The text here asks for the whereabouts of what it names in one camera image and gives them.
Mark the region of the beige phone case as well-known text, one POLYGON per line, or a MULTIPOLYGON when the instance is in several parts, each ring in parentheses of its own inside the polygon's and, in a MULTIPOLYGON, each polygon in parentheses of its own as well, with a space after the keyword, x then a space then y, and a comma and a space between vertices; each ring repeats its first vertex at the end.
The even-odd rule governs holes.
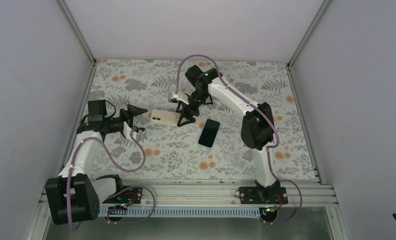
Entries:
POLYGON ((180 118, 179 112, 154 109, 151 112, 150 121, 157 124, 176 126, 180 118))

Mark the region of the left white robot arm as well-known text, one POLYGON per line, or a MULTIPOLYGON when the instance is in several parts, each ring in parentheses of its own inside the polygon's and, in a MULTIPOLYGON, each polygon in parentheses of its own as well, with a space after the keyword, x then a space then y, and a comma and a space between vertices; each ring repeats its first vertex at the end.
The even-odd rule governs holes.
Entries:
POLYGON ((45 191, 53 223, 56 225, 95 220, 100 205, 107 198, 114 203, 125 195, 120 177, 106 175, 90 180, 93 163, 99 150, 109 153, 104 140, 107 135, 120 133, 122 137, 138 144, 143 127, 134 125, 134 117, 147 109, 128 104, 126 108, 115 110, 119 116, 107 113, 108 100, 90 100, 88 113, 77 128, 75 144, 70 158, 57 177, 45 183, 45 191))

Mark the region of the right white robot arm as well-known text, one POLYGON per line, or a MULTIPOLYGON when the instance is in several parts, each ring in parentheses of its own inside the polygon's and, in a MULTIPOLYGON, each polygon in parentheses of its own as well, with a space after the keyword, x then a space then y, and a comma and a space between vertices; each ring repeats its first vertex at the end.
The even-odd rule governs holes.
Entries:
POLYGON ((188 68, 185 77, 195 88, 191 94, 177 89, 169 95, 169 101, 177 103, 176 112, 180 113, 178 127, 195 122, 200 115, 200 107, 210 97, 215 97, 242 117, 241 139, 252 150, 256 174, 257 200, 264 204, 276 198, 280 190, 280 181, 273 176, 270 148, 275 146, 278 137, 273 124, 271 106, 257 103, 230 85, 226 78, 216 69, 202 71, 199 66, 188 68))

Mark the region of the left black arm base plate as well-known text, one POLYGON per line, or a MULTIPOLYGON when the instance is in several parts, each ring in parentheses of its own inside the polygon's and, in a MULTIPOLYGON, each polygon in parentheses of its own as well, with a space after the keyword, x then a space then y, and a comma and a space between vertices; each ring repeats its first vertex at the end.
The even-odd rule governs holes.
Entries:
POLYGON ((103 203, 104 204, 116 204, 116 205, 140 204, 142 194, 143 194, 142 187, 134 187, 134 188, 130 188, 126 191, 123 191, 122 193, 117 192, 117 193, 113 194, 113 196, 107 197, 105 200, 103 200, 103 203))

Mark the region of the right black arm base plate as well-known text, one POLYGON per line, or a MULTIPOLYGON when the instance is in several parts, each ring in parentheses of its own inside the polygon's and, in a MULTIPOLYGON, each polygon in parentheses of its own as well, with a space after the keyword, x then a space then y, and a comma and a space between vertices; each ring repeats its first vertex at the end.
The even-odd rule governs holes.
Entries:
POLYGON ((269 189, 242 186, 238 190, 239 199, 243 205, 286 205, 289 202, 286 188, 281 186, 269 189))

